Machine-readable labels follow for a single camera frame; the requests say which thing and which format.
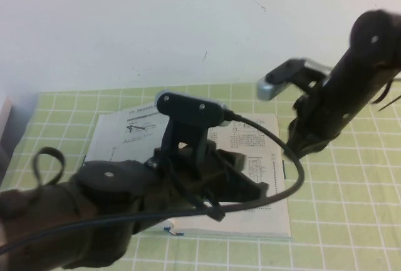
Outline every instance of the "cable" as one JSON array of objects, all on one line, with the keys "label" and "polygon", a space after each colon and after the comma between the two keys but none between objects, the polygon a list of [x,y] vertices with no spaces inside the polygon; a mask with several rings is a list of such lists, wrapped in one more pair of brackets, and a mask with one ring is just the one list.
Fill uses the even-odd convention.
[{"label": "cable", "polygon": [[241,210],[250,210],[253,208],[265,206],[272,204],[274,202],[280,201],[284,198],[289,197],[293,193],[299,190],[302,186],[302,183],[305,179],[305,171],[302,167],[301,162],[299,161],[298,157],[295,153],[277,136],[271,133],[269,130],[265,129],[261,125],[246,119],[240,115],[235,114],[233,111],[226,112],[226,120],[227,121],[238,121],[248,124],[249,126],[254,127],[255,129],[259,130],[260,132],[264,133],[270,139],[272,139],[275,143],[277,143],[283,150],[284,154],[295,164],[295,167],[298,171],[298,179],[287,190],[277,193],[273,196],[265,198],[263,201],[261,200],[253,200],[246,203],[238,203],[238,204],[231,204],[225,205],[220,207],[208,207],[208,208],[201,208],[199,210],[190,209],[190,210],[172,210],[167,212],[154,212],[154,213],[122,213],[116,215],[109,215],[104,217],[96,217],[89,220],[78,221],[66,225],[61,225],[57,227],[48,228],[42,230],[37,233],[33,233],[26,238],[21,240],[8,243],[0,247],[0,255],[3,255],[7,252],[14,250],[15,248],[21,247],[27,243],[31,243],[35,240],[48,237],[50,235],[55,235],[61,232],[65,232],[68,230],[81,230],[88,227],[102,227],[105,225],[116,225],[120,223],[127,223],[127,222],[136,222],[141,220],[161,220],[161,219],[168,219],[168,218],[177,218],[177,217],[189,217],[189,216],[200,216],[200,215],[208,215],[212,213],[231,213],[231,212],[238,212]]}]

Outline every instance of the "cutting mat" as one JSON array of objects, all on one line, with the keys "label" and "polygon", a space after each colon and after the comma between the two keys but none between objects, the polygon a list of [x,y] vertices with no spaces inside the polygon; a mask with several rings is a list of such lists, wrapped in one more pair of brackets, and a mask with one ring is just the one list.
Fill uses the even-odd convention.
[{"label": "cutting mat", "polygon": [[[161,89],[41,94],[1,189],[35,187],[31,157],[43,146],[66,155],[67,180],[82,163],[99,114],[152,102]],[[262,102],[251,83],[170,89],[219,99],[237,113],[276,113],[284,140],[300,95],[290,88]],[[399,94],[401,84],[395,83],[389,98]],[[306,182],[288,200],[292,241],[144,232],[104,271],[401,270],[401,105],[377,109],[365,108],[327,149],[302,159]],[[284,164],[290,186],[296,170]],[[46,179],[58,167],[41,159]]]}]

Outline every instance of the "bolt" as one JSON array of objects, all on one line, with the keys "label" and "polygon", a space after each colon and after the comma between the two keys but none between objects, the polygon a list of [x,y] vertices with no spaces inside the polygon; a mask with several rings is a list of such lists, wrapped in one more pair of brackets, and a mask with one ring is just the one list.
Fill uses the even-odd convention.
[{"label": "bolt", "polygon": [[378,41],[378,36],[377,36],[377,35],[375,35],[374,37],[372,37],[372,39],[370,40],[370,42],[371,42],[372,44],[376,43],[377,41]]}]

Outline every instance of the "diagram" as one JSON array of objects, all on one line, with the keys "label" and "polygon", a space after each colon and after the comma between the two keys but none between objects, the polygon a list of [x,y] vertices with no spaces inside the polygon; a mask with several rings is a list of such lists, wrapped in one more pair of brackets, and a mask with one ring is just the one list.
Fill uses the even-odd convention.
[{"label": "diagram", "polygon": [[[261,125],[264,123],[264,121],[257,120],[256,123]],[[261,133],[259,130],[253,128],[252,126],[249,126],[248,124],[241,122],[232,122],[232,132],[236,133],[237,131]]]},{"label": "diagram", "polygon": [[138,131],[147,130],[147,129],[153,129],[155,127],[156,127],[155,124],[148,122],[148,123],[145,123],[142,125],[138,125],[136,123],[128,125],[127,129],[129,130],[129,133],[131,133],[131,132],[138,132]]},{"label": "diagram", "polygon": [[264,172],[266,169],[262,166],[262,160],[259,158],[248,159],[248,173],[251,180],[256,183],[261,182]]}]

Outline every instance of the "open book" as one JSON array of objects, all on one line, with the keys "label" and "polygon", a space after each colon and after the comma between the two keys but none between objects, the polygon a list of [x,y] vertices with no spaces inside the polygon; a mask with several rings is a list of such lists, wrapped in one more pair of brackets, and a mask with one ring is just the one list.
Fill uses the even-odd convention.
[{"label": "open book", "polygon": [[[278,135],[277,117],[271,114],[243,114]],[[160,147],[169,117],[155,105],[136,106],[101,115],[85,161],[137,160],[145,162]],[[280,147],[260,131],[243,123],[209,129],[208,139],[217,147],[247,156],[243,173],[255,182],[269,184],[268,195],[285,189]],[[291,237],[287,200],[254,210],[228,213],[217,222],[207,216],[172,218],[154,228],[172,233]]]}]

